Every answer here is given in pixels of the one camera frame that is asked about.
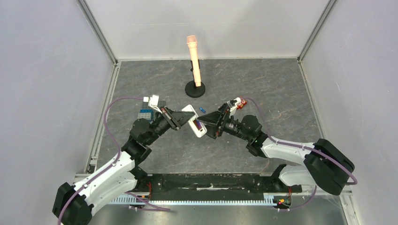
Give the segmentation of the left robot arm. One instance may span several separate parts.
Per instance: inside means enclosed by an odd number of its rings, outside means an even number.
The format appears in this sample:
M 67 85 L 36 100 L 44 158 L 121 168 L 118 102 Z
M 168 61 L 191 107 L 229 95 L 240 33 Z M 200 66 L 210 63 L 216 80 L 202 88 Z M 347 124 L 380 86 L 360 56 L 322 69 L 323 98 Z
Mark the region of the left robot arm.
M 110 161 L 80 182 L 65 182 L 58 188 L 52 209 L 58 224 L 86 225 L 119 195 L 133 189 L 143 191 L 147 187 L 147 173 L 139 164 L 151 153 L 149 146 L 167 130 L 179 130 L 195 116 L 194 111 L 162 107 L 153 121 L 135 120 L 128 141 Z

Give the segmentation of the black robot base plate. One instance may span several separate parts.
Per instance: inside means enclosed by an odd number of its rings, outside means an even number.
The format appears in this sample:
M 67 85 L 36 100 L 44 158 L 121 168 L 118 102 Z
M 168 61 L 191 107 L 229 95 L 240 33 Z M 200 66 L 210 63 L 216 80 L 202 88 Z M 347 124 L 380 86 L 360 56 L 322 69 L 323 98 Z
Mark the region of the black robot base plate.
M 261 200 L 264 193 L 301 193 L 276 176 L 261 173 L 154 173 L 138 180 L 136 195 L 150 193 L 154 201 L 245 201 Z

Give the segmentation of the white remote control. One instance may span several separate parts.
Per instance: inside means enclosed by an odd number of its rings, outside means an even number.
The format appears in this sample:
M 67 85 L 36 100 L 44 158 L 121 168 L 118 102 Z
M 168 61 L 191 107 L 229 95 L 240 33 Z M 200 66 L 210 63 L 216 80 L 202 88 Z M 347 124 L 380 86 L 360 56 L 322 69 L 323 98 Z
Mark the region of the white remote control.
M 188 120 L 188 124 L 190 125 L 192 131 L 198 138 L 203 137 L 207 133 L 207 128 L 205 127 L 205 125 L 202 122 L 197 120 L 198 115 L 197 115 L 195 109 L 193 108 L 193 106 L 187 105 L 186 107 L 184 107 L 182 109 L 182 111 L 194 113 L 194 116 Z

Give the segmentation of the purple blue AAA battery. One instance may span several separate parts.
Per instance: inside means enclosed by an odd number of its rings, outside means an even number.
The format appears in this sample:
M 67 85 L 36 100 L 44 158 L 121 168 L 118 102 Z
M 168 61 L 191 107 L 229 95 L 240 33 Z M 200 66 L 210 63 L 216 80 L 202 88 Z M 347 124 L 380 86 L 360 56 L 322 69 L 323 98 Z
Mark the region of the purple blue AAA battery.
M 196 126 L 196 128 L 197 128 L 197 130 L 201 130 L 202 129 L 202 126 L 201 126 L 201 124 L 200 124 L 200 122 L 199 121 L 197 121 L 197 120 L 194 120 L 193 121 L 193 123 L 195 124 L 195 126 Z

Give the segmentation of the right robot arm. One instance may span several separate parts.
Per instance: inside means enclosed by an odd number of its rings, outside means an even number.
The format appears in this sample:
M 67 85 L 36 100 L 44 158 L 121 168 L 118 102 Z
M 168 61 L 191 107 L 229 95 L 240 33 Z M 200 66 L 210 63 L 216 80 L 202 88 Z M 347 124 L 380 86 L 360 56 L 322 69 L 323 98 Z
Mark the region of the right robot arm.
M 293 162 L 293 165 L 280 166 L 271 178 L 274 190 L 314 185 L 331 195 L 340 195 L 345 186 L 358 183 L 353 175 L 354 163 L 330 141 L 320 138 L 316 142 L 299 143 L 275 138 L 263 132 L 255 115 L 235 119 L 237 108 L 237 100 L 231 100 L 197 120 L 206 126 L 206 135 L 213 139 L 227 133 L 246 141 L 246 148 L 256 157 Z

